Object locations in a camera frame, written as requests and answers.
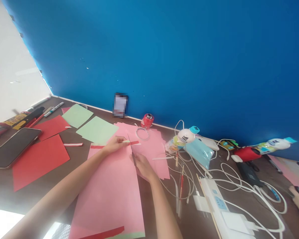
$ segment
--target blue bottle cap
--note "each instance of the blue bottle cap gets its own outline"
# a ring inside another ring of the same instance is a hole
[[[289,143],[296,143],[297,141],[291,137],[284,138],[285,140],[289,141]]]
[[[193,134],[197,134],[199,133],[199,128],[197,128],[196,126],[191,126],[189,128],[189,130],[193,133]]]

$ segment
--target light green paper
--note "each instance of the light green paper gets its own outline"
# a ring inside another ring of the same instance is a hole
[[[108,123],[105,120],[95,116],[77,133],[89,141],[98,145],[106,145],[106,142],[115,134],[119,129],[118,126]]]
[[[75,104],[67,112],[65,112],[62,117],[69,125],[79,128],[91,117],[92,114],[93,112]]]
[[[114,237],[108,237],[107,239],[135,239],[145,237],[145,232],[133,232],[130,234],[118,234]]]

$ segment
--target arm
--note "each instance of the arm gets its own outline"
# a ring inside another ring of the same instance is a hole
[[[124,140],[124,137],[113,137],[103,149],[52,188],[2,239],[37,238],[45,234],[84,188],[103,159],[129,144],[123,143]]]
[[[180,233],[179,227],[173,215],[172,209],[169,206],[167,198],[165,196],[161,182],[152,169],[147,158],[141,154],[135,156],[136,166],[139,171],[150,183],[157,227],[158,239],[183,239]]]

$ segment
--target white wall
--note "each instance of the white wall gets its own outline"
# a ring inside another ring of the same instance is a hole
[[[27,47],[0,1],[0,122],[49,96]]]

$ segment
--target phone on stand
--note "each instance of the phone on stand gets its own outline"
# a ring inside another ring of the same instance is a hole
[[[0,147],[0,169],[8,169],[38,138],[40,129],[22,128]]]
[[[113,106],[113,116],[118,118],[124,118],[127,106],[127,95],[122,95],[121,93],[115,94],[114,106]]]

